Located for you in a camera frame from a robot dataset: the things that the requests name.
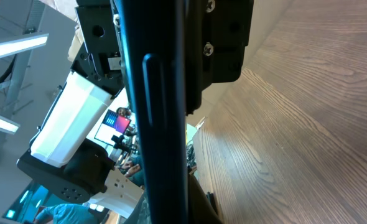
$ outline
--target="black cable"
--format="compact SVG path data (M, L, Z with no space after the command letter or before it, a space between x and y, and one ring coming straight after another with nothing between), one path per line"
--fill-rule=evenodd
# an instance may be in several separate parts
M16 55L14 56L14 59L12 59L11 64L9 64L4 74L0 76L0 83L3 83L7 79L7 77L11 74L12 69L14 68L15 58Z

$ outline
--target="person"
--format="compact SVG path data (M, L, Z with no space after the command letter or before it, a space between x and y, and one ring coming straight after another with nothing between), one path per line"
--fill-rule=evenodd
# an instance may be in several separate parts
M60 204L43 209L35 218L35 224L44 224L52 220L53 224L98 224L97 218L88 207L77 204Z
M145 185L144 171L142 167L143 167L142 157L137 156L135 159L124 163L121 166L121 169L122 170L128 169L128 171L125 173L124 176L127 177L132 183L134 183L138 187L141 187Z
M131 118L131 115L132 115L131 110L129 110L128 108L122 108L122 107L120 107L120 108L117 109L116 112L117 112L118 115L123 116L123 117L128 118L128 119L130 119ZM128 126L127 127L127 130L128 130L127 133L129 133L129 135L131 135L131 136L136 135L136 133L134 132L134 128L133 127Z
M122 107L117 109L117 114L125 118L129 118L132 115L131 111L128 108L122 108Z

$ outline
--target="blue shirt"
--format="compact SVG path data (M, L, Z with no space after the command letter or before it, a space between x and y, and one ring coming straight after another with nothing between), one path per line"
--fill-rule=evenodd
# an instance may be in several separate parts
M49 216L53 217L53 224L98 224L95 216L88 211L88 207L76 204L47 207L35 219L42 223Z

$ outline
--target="white wall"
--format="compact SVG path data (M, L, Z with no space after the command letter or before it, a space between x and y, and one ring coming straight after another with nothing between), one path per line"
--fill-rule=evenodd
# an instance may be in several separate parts
M11 1L18 4L17 2L21 3L22 0ZM41 125L50 108L52 102L49 100L49 94L56 90L58 85L65 83L71 65L67 60L67 52L73 39L74 26L73 21L46 7L40 30L49 32L49 39L45 47L35 49L32 53L23 86L29 83L33 85L21 91L17 107L30 100L34 102L12 118L21 128L15 136L7 138L4 157L0 163L0 222L8 222L2 220L1 216L31 181L16 167L16 161L27 150L30 138L37 131L35 127ZM0 74L5 68L4 66L0 69Z

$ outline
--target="black metal pole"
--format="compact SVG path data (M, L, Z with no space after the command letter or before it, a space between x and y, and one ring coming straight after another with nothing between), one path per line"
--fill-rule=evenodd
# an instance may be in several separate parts
M115 1L152 223L187 223L184 2Z

